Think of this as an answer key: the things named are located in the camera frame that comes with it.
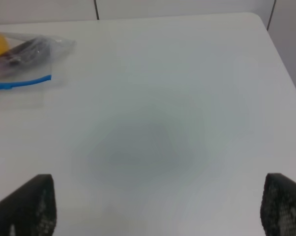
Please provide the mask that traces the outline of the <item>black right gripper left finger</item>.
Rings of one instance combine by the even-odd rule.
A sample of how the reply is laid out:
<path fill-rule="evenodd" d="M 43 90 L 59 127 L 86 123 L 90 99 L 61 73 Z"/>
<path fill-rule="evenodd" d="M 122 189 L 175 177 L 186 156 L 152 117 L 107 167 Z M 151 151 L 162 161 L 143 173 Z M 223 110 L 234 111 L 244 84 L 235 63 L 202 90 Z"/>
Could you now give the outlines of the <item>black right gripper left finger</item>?
<path fill-rule="evenodd" d="M 0 236 L 51 236 L 56 225 L 51 174 L 36 175 L 0 201 Z"/>

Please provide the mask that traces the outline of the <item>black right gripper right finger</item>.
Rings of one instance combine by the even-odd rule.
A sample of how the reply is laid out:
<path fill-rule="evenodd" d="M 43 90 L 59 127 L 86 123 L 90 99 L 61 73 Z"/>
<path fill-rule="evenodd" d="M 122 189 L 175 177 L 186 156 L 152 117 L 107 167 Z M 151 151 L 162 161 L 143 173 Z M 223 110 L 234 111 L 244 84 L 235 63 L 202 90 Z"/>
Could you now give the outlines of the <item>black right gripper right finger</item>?
<path fill-rule="evenodd" d="M 267 236 L 296 236 L 296 182 L 280 173 L 267 174 L 260 219 Z"/>

